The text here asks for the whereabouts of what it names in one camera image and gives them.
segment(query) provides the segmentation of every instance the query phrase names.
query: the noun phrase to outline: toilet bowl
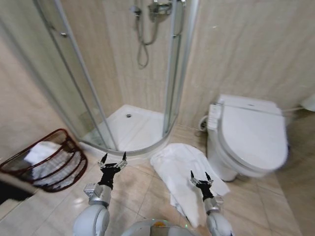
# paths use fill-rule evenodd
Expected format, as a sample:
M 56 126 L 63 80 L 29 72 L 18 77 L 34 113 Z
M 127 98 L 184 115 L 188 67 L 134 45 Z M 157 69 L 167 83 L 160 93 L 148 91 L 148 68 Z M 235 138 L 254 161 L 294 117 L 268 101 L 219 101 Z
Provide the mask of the toilet bowl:
M 220 95 L 210 105 L 207 157 L 216 174 L 262 177 L 287 159 L 285 120 L 274 102 Z

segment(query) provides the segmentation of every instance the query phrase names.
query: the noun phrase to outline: shower enclosure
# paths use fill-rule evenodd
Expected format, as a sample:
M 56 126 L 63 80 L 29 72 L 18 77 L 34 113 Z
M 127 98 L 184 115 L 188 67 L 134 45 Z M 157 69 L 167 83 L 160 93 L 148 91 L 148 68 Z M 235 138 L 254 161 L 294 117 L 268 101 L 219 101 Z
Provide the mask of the shower enclosure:
M 167 141 L 197 0 L 4 0 L 0 24 L 70 131 L 129 156 Z

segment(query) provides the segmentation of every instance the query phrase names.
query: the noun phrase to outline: glass shower door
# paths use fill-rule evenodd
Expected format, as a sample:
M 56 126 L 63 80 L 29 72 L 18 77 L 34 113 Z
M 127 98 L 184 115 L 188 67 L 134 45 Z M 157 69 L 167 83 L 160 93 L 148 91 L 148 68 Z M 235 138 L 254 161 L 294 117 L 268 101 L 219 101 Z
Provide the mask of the glass shower door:
M 106 149 L 117 150 L 115 141 L 106 123 L 106 117 L 98 103 L 93 84 L 89 83 L 89 73 L 83 62 L 82 56 L 72 35 L 71 29 L 67 26 L 67 19 L 59 1 L 33 0 L 46 28 L 55 43 L 63 63 L 67 67 L 69 75 L 80 93 L 82 101 L 86 105 L 86 112 L 82 114 L 82 119 L 92 117 L 94 121 L 93 129 L 84 136 L 85 142 L 98 145 L 101 139 L 105 143 Z
M 111 148 L 98 129 L 96 115 L 78 89 L 69 66 L 47 31 L 32 0 L 3 0 L 0 3 L 0 27 L 10 38 L 9 46 L 18 52 L 52 104 L 60 111 L 71 132 L 93 146 Z
M 172 26 L 171 26 L 171 44 L 169 51 L 168 62 L 168 86 L 166 110 L 163 125 L 163 134 L 172 128 L 174 124 L 180 105 L 180 98 L 182 95 L 185 68 L 187 65 L 187 52 L 189 49 L 189 41 L 187 40 L 188 21 L 191 17 L 191 0 L 173 0 Z

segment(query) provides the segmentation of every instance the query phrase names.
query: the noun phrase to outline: wall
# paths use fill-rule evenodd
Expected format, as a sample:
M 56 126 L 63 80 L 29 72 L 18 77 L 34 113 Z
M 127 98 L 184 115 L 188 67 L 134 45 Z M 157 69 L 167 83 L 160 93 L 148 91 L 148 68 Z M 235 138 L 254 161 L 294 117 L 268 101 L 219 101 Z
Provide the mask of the wall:
M 277 177 L 304 236 L 315 232 L 315 113 L 300 111 L 288 126 L 291 145 Z
M 139 69 L 135 15 L 129 10 L 134 1 L 102 2 L 124 104 L 164 112 L 170 17 L 159 24 L 155 43 L 147 47 L 150 57 L 148 66 Z M 153 23 L 148 18 L 147 5 L 152 1 L 138 2 L 143 2 L 145 40 L 149 41 Z
M 123 96 L 102 1 L 62 0 L 61 2 L 105 115 L 109 117 L 123 105 Z M 93 98 L 91 90 L 83 72 L 78 68 L 75 52 L 67 43 L 69 40 L 62 41 L 60 45 L 63 47 L 67 61 L 76 73 L 75 78 L 81 85 L 86 98 L 91 99 Z
M 0 37 L 0 162 L 65 124 Z
M 178 123 L 220 93 L 292 108 L 315 91 L 315 1 L 201 0 Z
M 3 28 L 36 71 L 36 77 L 49 88 L 63 113 L 83 137 L 93 129 L 92 119 L 74 86 L 56 47 L 32 0 L 0 2 Z

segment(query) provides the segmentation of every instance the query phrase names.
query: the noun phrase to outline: red wire basket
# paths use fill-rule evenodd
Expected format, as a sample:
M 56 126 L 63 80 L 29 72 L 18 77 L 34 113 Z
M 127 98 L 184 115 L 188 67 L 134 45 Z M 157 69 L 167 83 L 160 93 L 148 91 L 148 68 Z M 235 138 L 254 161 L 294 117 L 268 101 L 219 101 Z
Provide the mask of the red wire basket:
M 32 148 L 43 141 L 57 144 L 57 150 L 38 163 L 30 163 L 25 157 Z M 0 164 L 0 172 L 10 174 L 46 192 L 62 191 L 85 172 L 88 160 L 65 129 L 57 129 L 28 148 Z

